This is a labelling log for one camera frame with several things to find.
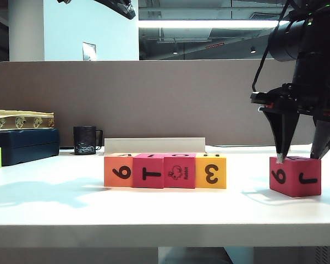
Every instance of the mug handle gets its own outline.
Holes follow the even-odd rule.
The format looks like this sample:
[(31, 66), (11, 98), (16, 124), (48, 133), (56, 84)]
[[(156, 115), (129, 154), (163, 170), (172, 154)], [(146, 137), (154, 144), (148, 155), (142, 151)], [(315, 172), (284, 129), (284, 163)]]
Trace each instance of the mug handle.
[(96, 130), (96, 133), (99, 132), (99, 142), (95, 150), (100, 150), (103, 145), (103, 130)]

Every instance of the black mug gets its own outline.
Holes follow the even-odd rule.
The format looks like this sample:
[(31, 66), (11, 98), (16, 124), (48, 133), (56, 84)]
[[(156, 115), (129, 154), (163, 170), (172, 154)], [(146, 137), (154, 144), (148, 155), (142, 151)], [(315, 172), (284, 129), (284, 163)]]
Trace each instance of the black mug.
[(96, 130), (95, 126), (74, 126), (73, 141), (76, 155), (95, 154), (96, 150), (101, 149), (103, 130)]

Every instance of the yellow cube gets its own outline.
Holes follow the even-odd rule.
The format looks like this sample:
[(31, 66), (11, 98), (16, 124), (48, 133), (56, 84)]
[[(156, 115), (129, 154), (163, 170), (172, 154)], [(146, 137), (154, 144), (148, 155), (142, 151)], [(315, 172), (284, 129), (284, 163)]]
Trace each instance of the yellow cube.
[(226, 189), (226, 158), (222, 154), (196, 155), (196, 188)]

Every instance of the navy blue box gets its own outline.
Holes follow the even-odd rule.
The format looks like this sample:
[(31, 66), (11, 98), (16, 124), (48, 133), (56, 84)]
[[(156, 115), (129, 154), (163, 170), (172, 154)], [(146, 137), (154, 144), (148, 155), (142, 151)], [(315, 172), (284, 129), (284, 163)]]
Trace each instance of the navy blue box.
[(58, 129), (0, 131), (2, 166), (59, 155)]

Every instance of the fluorescent light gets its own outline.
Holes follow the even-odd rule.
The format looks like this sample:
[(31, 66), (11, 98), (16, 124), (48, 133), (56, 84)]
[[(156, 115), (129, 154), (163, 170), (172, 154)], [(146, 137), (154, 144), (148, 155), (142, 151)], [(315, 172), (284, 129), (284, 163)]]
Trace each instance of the fluorescent light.
[[(277, 20), (139, 20), (139, 28), (166, 29), (268, 29), (277, 26)], [(281, 21), (280, 25), (289, 23)]]

